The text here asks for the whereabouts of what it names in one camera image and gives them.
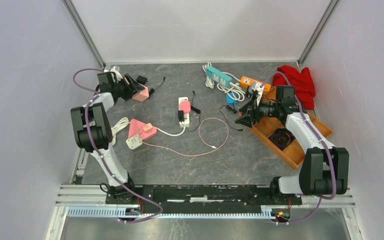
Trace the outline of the red cloth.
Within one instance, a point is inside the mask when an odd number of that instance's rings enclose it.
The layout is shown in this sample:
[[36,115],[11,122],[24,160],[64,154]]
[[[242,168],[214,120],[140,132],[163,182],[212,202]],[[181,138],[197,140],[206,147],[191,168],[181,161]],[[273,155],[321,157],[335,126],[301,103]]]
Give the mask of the red cloth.
[[313,111],[315,109],[314,98],[316,88],[308,67],[301,71],[290,65],[283,65],[277,68],[278,72],[283,73],[289,83],[295,87],[295,95],[303,108]]

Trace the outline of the small black adapter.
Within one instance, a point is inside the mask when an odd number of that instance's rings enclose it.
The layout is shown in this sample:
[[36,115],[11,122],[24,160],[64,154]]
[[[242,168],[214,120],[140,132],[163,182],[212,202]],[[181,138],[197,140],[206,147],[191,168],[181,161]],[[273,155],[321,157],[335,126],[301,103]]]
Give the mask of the small black adapter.
[[141,84],[141,85],[146,85],[147,82],[148,82],[148,78],[147,77],[144,77],[142,75],[139,75],[137,78],[136,78],[136,82]]

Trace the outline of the white charger plug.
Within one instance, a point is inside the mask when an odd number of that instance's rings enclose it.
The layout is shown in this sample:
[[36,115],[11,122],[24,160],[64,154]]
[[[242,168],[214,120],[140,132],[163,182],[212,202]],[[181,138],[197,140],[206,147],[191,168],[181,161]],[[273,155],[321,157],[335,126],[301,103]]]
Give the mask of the white charger plug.
[[135,150],[143,145],[143,141],[140,135],[138,134],[135,134],[132,137],[127,138],[125,142],[130,150]]

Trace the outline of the blue folding extension socket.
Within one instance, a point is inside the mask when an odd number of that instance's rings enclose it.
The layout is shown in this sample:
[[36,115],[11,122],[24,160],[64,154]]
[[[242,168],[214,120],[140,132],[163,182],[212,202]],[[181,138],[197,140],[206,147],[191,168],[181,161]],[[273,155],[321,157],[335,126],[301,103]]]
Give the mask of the blue folding extension socket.
[[233,97],[231,97],[229,94],[226,94],[226,103],[228,105],[235,105],[238,103],[238,101],[236,99],[234,99]]

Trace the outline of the orange pink usb charger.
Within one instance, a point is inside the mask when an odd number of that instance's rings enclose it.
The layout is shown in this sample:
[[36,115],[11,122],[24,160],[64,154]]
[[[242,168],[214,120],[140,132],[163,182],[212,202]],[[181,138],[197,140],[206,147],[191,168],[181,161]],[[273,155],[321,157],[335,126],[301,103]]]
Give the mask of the orange pink usb charger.
[[142,127],[143,132],[149,132],[153,129],[153,125],[151,123],[147,123]]

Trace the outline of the pink folding plug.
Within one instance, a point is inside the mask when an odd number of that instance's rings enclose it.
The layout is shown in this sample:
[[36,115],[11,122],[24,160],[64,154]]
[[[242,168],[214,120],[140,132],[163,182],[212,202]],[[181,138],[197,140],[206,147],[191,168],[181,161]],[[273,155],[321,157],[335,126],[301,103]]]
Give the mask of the pink folding plug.
[[189,100],[184,100],[179,104],[179,110],[184,111],[184,114],[188,114],[191,111],[191,103]]

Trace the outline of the pink plug adapter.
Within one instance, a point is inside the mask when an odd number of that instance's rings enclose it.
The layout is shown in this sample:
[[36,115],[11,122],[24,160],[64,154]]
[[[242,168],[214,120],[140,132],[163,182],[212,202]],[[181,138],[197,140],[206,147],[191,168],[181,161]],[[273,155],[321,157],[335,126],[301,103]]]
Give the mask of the pink plug adapter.
[[144,87],[143,90],[138,91],[135,95],[132,96],[133,100],[143,102],[150,97],[149,88],[145,85],[142,85],[142,87]]

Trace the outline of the orange divided tray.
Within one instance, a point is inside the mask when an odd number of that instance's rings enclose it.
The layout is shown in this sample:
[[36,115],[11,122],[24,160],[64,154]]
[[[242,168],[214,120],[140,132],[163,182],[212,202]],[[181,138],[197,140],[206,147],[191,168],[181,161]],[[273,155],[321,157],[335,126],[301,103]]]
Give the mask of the orange divided tray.
[[[274,101],[276,98],[276,87],[272,87],[270,90],[263,91],[263,97],[261,101],[267,103],[269,101]],[[313,111],[307,110],[309,119],[314,124],[314,126],[320,131],[320,133],[328,139],[332,134],[333,130],[328,127],[321,120],[316,118],[313,114]],[[264,117],[260,122],[253,125],[253,128],[247,128],[251,133],[253,133],[263,144],[265,144],[270,150],[272,150],[280,159],[282,159],[291,169],[295,170],[300,167],[305,158],[305,152],[300,146],[299,142],[294,139],[288,140],[288,138],[281,136],[280,139],[284,139],[286,143],[289,143],[288,146],[284,148],[278,148],[275,145],[276,141],[273,142],[269,139],[271,135],[277,129],[282,129],[284,126],[282,123],[274,117]]]

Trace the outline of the pink square power strip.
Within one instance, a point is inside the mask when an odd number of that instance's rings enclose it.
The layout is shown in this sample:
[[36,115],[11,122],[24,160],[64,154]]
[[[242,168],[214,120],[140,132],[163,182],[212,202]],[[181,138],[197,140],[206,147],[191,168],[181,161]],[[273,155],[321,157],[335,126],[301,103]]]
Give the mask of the pink square power strip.
[[145,132],[142,131],[142,127],[146,123],[139,121],[137,119],[131,119],[129,123],[129,131],[128,131],[128,138],[132,137],[133,135],[140,135],[142,141],[145,141],[157,134],[157,129],[153,126],[153,129],[151,131]]

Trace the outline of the white usb power strip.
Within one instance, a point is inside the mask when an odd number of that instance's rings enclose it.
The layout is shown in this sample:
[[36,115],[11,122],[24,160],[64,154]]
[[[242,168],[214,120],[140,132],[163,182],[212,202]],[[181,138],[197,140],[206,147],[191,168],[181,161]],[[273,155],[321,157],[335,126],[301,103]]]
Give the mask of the white usb power strip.
[[190,126],[191,103],[188,97],[178,98],[178,121],[180,127],[188,128]]

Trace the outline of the orange power strip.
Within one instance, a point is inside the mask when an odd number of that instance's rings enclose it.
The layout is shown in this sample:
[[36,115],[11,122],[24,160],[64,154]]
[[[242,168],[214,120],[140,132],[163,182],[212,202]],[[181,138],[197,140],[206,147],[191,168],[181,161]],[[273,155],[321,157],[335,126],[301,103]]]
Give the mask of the orange power strip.
[[[253,88],[256,84],[262,84],[262,81],[256,80],[248,76],[242,76],[239,81],[239,86],[244,89]],[[268,93],[271,90],[271,85],[266,83],[263,87],[263,92]]]

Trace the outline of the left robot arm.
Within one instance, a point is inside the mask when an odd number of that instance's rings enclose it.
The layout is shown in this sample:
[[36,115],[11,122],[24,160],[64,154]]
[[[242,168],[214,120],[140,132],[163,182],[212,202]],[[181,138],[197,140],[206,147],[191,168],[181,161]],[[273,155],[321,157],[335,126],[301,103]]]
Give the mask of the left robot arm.
[[70,110],[74,139],[80,149],[91,154],[107,177],[101,183],[109,201],[133,203],[139,194],[128,171],[121,166],[113,148],[113,132],[107,111],[119,99],[130,100],[144,87],[127,73],[117,70],[98,70],[98,85],[92,90],[93,97],[85,105]]

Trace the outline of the teal power strip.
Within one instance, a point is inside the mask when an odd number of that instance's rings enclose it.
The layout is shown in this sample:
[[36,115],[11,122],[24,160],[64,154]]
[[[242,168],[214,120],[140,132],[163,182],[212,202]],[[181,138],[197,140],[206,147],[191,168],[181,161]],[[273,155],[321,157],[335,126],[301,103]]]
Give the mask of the teal power strip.
[[232,78],[213,66],[209,65],[205,68],[205,75],[224,88],[229,88],[231,86]]

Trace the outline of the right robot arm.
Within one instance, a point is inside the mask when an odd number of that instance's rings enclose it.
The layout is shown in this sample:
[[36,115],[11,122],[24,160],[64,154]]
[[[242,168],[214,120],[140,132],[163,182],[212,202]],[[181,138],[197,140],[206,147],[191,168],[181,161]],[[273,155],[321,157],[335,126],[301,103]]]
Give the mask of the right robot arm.
[[304,111],[292,85],[276,87],[275,100],[261,102],[255,90],[248,102],[239,109],[236,124],[254,127],[262,118],[276,118],[292,133],[304,151],[298,175],[282,176],[269,189],[269,199],[282,204],[289,195],[320,196],[333,199],[348,189],[349,152],[328,141],[310,116]]

